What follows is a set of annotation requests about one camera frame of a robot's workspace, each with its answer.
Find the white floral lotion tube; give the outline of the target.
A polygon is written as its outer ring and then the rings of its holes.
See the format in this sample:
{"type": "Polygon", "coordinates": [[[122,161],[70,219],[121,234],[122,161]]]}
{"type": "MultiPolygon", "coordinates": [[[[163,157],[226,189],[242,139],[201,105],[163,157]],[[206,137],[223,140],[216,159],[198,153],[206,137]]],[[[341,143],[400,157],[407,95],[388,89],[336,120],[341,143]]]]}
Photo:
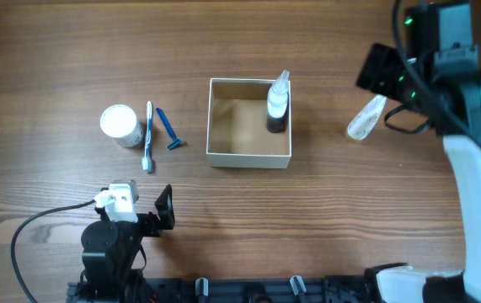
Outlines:
{"type": "Polygon", "coordinates": [[[349,123],[345,134],[355,141],[364,140],[377,124],[386,102],[385,96],[374,97],[349,123]]]}

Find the dark mouthwash spray bottle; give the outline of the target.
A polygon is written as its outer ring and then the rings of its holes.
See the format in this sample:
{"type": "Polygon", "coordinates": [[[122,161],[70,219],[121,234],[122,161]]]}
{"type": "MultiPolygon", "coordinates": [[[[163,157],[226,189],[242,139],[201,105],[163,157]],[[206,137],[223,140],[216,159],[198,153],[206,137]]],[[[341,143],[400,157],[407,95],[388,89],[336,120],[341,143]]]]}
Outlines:
{"type": "Polygon", "coordinates": [[[289,102],[290,72],[284,70],[271,85],[267,96],[266,128],[271,133],[285,130],[286,111],[289,102]]]}

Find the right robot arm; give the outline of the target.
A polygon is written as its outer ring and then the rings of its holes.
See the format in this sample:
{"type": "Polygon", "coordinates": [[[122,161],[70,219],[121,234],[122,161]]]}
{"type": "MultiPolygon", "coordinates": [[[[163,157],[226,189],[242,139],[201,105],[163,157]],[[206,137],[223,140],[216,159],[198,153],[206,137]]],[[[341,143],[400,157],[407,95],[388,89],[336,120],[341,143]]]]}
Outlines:
{"type": "Polygon", "coordinates": [[[381,302],[481,302],[481,68],[466,1],[419,2],[392,10],[393,45],[374,44],[356,84],[422,114],[419,131],[441,139],[456,179],[465,267],[456,273],[406,263],[367,278],[381,302]]]}

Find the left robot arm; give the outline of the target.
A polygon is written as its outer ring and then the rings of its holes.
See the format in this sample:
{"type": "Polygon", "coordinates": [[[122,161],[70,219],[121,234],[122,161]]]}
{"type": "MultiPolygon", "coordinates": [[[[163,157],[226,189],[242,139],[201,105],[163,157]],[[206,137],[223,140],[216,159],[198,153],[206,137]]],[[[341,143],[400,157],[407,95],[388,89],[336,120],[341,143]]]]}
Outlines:
{"type": "Polygon", "coordinates": [[[144,253],[143,238],[160,237],[163,231],[174,228],[172,193],[168,184],[154,203],[156,214],[135,212],[139,195],[133,180],[114,182],[94,197],[100,220],[89,225],[81,236],[87,278],[82,290],[90,300],[142,299],[144,278],[132,264],[138,253],[144,253]]]}

